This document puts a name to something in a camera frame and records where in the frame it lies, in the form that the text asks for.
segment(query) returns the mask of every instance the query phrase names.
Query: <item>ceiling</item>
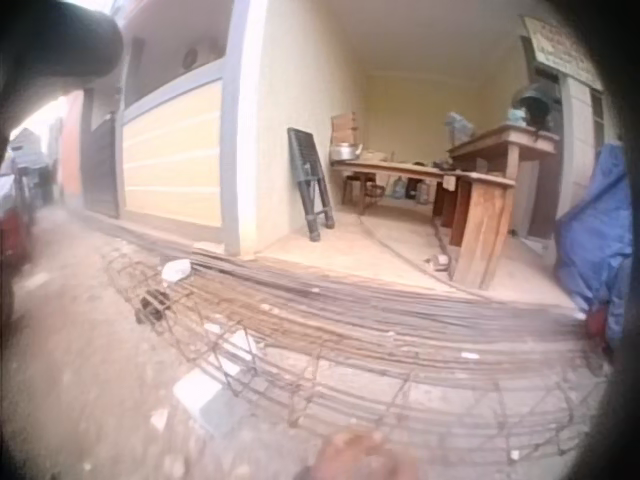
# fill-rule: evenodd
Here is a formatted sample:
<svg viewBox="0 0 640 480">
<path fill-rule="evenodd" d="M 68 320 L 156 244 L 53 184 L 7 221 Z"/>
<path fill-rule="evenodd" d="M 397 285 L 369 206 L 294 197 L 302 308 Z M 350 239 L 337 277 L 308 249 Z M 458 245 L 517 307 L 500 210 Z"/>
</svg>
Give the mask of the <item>ceiling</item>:
<svg viewBox="0 0 640 480">
<path fill-rule="evenodd" d="M 525 32 L 542 0 L 324 0 L 370 72 L 474 84 Z"/>
</svg>

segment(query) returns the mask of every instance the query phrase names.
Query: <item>blue tarp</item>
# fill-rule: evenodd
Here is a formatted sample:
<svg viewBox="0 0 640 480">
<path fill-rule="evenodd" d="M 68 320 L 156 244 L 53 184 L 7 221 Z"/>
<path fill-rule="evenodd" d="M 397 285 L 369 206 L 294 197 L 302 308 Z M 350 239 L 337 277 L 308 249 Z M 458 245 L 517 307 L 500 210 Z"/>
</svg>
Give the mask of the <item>blue tarp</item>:
<svg viewBox="0 0 640 480">
<path fill-rule="evenodd" d="M 584 199 L 556 224 L 555 274 L 583 312 L 610 304 L 607 336 L 613 344 L 622 328 L 628 289 L 631 218 L 623 147 L 606 144 Z"/>
</svg>

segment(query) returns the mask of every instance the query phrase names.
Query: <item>orange wall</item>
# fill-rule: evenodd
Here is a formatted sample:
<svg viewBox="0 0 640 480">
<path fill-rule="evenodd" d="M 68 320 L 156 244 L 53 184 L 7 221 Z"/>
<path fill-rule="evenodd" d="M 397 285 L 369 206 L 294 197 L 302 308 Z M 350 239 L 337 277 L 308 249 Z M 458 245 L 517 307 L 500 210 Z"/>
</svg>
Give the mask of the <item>orange wall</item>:
<svg viewBox="0 0 640 480">
<path fill-rule="evenodd" d="M 84 94 L 79 92 L 67 96 L 67 115 L 62 125 L 60 138 L 60 181 L 66 194 L 81 195 L 80 179 L 80 119 Z"/>
</svg>

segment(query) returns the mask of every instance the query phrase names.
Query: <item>stool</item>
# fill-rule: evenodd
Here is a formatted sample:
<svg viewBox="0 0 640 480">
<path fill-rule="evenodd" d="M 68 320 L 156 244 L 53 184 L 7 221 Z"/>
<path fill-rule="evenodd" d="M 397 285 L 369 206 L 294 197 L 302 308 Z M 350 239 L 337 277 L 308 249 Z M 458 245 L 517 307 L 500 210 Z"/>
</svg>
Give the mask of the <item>stool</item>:
<svg viewBox="0 0 640 480">
<path fill-rule="evenodd" d="M 360 175 L 347 175 L 346 177 L 344 177 L 344 183 L 342 184 L 342 204 L 345 204 L 345 201 L 347 199 L 347 191 L 349 192 L 349 202 L 353 202 L 353 182 L 358 182 L 360 183 Z M 370 173 L 367 174 L 366 180 L 365 180 L 365 184 L 369 183 L 369 182 L 374 182 L 376 181 L 376 174 L 375 173 Z M 360 185 L 360 192 L 362 192 L 364 189 L 364 185 Z"/>
</svg>

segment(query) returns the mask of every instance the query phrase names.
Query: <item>sign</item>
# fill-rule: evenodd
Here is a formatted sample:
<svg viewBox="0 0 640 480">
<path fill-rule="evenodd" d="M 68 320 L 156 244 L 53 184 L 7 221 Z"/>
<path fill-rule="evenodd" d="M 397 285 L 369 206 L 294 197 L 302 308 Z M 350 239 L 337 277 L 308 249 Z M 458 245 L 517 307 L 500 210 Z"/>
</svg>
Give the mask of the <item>sign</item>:
<svg viewBox="0 0 640 480">
<path fill-rule="evenodd" d="M 524 23 L 538 62 L 602 90 L 593 64 L 570 33 L 531 17 L 524 17 Z"/>
</svg>

